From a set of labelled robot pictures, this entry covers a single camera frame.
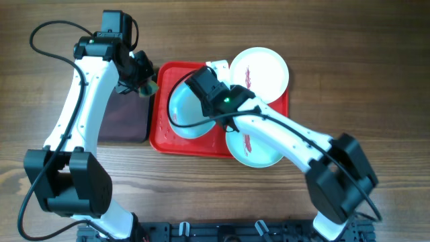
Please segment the green yellow sponge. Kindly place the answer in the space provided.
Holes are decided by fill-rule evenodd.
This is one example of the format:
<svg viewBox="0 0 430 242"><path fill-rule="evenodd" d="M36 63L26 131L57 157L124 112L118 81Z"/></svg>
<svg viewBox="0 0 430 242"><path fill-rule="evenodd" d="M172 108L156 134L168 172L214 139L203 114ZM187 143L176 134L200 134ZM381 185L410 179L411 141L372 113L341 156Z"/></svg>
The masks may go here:
<svg viewBox="0 0 430 242"><path fill-rule="evenodd" d="M150 97L159 90L159 86L154 81L147 81L144 85L138 88L140 97Z"/></svg>

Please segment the light blue plate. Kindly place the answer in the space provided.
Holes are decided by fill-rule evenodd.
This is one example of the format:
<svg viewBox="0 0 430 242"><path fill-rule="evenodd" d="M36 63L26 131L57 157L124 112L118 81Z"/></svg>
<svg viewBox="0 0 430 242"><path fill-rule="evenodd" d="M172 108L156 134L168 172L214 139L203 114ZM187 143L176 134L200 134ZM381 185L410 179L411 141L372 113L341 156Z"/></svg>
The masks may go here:
<svg viewBox="0 0 430 242"><path fill-rule="evenodd" d="M200 100L191 89L182 81L174 90L169 103L169 114L172 121L179 125L194 124L208 119L202 114ZM195 139L208 133L214 126L211 121L199 126L180 128L169 123L175 134L181 138Z"/></svg>
<svg viewBox="0 0 430 242"><path fill-rule="evenodd" d="M275 165L284 156L265 142L249 134L231 131L225 134L230 154L240 163L253 168Z"/></svg>

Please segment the light blue plate front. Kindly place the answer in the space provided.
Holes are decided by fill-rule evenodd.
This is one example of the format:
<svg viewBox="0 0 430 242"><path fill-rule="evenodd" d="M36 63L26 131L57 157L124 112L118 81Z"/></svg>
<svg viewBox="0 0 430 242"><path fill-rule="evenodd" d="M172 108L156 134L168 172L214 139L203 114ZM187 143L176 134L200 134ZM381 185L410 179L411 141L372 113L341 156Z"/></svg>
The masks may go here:
<svg viewBox="0 0 430 242"><path fill-rule="evenodd" d="M275 165L284 156L265 142L249 134L231 131L225 134L230 154L240 163L253 168Z"/></svg>

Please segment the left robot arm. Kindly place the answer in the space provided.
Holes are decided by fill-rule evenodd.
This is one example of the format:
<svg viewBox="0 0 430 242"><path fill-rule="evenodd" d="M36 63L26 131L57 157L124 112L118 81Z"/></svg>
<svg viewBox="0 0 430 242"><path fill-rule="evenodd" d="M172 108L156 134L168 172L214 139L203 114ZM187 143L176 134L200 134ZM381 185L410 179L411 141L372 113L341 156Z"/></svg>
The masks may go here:
<svg viewBox="0 0 430 242"><path fill-rule="evenodd" d="M74 77L66 102L41 149L24 157L41 209L84 224L105 241L147 241L137 216L112 198L112 179L96 157L99 130L112 92L148 97L157 92L153 64L136 49L138 25L127 13L106 10L101 29L86 32L69 64Z"/></svg>

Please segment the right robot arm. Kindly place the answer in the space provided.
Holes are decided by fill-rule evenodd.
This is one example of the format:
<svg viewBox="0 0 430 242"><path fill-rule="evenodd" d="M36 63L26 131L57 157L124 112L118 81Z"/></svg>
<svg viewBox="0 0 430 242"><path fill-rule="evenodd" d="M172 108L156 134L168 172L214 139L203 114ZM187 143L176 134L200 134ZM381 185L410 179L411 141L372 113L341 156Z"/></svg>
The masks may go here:
<svg viewBox="0 0 430 242"><path fill-rule="evenodd" d="M376 221L382 220L370 199L378 178L354 137L343 133L333 139L305 128L270 108L246 87L228 87L207 66L188 73L185 84L199 99L207 122L215 121L265 142L305 174L311 202L318 211L312 226L322 239L340 239L362 202L369 204Z"/></svg>

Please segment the black rectangular tray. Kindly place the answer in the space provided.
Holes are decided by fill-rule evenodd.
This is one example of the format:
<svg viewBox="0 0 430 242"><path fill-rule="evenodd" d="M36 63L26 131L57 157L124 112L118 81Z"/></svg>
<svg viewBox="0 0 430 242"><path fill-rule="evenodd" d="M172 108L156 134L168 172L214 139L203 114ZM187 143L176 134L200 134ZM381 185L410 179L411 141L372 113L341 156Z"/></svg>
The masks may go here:
<svg viewBox="0 0 430 242"><path fill-rule="evenodd" d="M140 97L136 92L112 91L108 100L98 141L143 143L149 135L154 96Z"/></svg>

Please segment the red plastic tray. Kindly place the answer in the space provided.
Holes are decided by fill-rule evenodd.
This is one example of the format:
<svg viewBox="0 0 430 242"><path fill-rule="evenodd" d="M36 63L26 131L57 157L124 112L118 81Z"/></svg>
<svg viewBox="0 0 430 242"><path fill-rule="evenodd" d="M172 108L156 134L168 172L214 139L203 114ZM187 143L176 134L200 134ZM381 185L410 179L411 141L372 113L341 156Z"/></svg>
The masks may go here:
<svg viewBox="0 0 430 242"><path fill-rule="evenodd" d="M159 69L157 77L159 90L155 94L148 138L151 146L158 152L201 157L232 157L226 146L225 132L221 127L215 126L209 133L199 138L185 139L173 132L167 118L167 97L173 85L186 73L202 66L204 63L170 61Z"/></svg>

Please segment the white plate with stain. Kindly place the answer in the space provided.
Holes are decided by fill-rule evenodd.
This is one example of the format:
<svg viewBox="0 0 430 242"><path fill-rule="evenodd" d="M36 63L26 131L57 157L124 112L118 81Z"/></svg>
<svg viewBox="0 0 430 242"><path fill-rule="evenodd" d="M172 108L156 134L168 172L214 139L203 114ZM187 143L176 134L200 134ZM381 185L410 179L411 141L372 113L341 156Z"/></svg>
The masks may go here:
<svg viewBox="0 0 430 242"><path fill-rule="evenodd" d="M268 48L248 48L240 52L230 65L230 84L251 90L266 104L282 96L289 80L285 60Z"/></svg>

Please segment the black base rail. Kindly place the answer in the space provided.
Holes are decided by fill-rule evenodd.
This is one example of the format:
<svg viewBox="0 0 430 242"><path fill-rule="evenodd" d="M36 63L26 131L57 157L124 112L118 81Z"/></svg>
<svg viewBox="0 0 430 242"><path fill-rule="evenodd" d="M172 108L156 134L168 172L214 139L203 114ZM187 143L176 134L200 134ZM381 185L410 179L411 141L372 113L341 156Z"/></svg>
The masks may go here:
<svg viewBox="0 0 430 242"><path fill-rule="evenodd" d="M278 223L141 223L147 237L144 241L326 241L313 229L312 220L285 220ZM79 227L80 242L108 241L91 227ZM355 220L335 241L375 242L370 220Z"/></svg>

